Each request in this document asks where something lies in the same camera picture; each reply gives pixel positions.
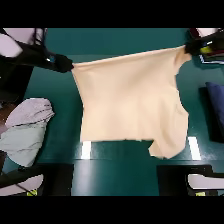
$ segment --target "navy blue cloth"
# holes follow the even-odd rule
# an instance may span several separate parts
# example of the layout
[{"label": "navy blue cloth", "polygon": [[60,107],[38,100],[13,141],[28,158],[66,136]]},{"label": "navy blue cloth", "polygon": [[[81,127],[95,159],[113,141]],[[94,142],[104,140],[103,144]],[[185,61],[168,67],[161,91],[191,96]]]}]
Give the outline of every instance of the navy blue cloth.
[{"label": "navy blue cloth", "polygon": [[206,87],[224,139],[224,86],[206,82]]}]

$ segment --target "beige cloth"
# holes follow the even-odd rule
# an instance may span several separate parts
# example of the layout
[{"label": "beige cloth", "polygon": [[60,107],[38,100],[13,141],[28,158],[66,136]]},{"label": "beige cloth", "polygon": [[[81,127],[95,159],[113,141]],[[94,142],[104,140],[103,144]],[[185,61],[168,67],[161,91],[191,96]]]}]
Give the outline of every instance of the beige cloth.
[{"label": "beige cloth", "polygon": [[181,46],[74,64],[84,105],[81,141],[154,140],[152,156],[181,152],[188,113],[175,75],[190,59]]}]

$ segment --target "table surface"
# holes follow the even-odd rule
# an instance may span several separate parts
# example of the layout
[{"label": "table surface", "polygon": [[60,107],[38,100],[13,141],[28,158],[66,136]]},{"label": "table surface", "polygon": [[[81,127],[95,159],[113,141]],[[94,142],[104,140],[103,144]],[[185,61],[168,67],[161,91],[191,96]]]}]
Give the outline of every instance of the table surface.
[{"label": "table surface", "polygon": [[[48,29],[47,46],[74,62],[86,62],[118,55],[181,46],[183,28],[145,29]],[[150,157],[151,141],[114,141],[91,144],[90,160],[82,160],[80,128],[82,102],[71,72],[62,74],[35,68],[25,98],[51,101],[55,116],[48,124],[41,163],[74,164],[72,195],[158,195],[156,166],[161,164],[211,164],[224,172],[224,144],[211,110],[205,82],[224,84],[220,65],[202,65],[193,58],[177,75],[181,102],[189,113],[188,137],[198,142],[201,160],[192,159],[188,138],[185,149],[170,160]],[[13,167],[7,159],[5,169]]]}]

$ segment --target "crumpled cloth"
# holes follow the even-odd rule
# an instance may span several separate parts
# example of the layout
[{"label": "crumpled cloth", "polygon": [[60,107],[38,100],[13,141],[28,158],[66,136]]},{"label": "crumpled cloth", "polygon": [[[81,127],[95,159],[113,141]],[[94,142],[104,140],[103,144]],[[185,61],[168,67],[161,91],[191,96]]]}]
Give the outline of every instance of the crumpled cloth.
[{"label": "crumpled cloth", "polygon": [[154,140],[152,156],[181,152],[188,113],[175,76],[190,59],[181,46],[73,64],[84,107],[81,141]]},{"label": "crumpled cloth", "polygon": [[44,98],[24,100],[8,116],[0,139],[0,150],[15,163],[32,166],[42,147],[47,122],[54,116],[51,103]]},{"label": "crumpled cloth", "polygon": [[7,128],[21,124],[48,122],[54,116],[51,103],[44,98],[31,98],[24,100],[8,116],[5,125]]}]

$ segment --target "gray cloth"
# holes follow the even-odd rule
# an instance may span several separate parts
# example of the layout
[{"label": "gray cloth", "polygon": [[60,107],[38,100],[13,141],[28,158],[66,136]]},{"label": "gray cloth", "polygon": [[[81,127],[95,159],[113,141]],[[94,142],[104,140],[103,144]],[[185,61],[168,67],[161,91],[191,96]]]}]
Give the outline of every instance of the gray cloth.
[{"label": "gray cloth", "polygon": [[21,124],[48,122],[54,116],[51,103],[44,98],[24,100],[8,116],[5,125],[7,128]]},{"label": "gray cloth", "polygon": [[33,165],[42,146],[47,123],[25,124],[9,128],[2,133],[0,150],[7,152],[15,163],[29,167]]}]

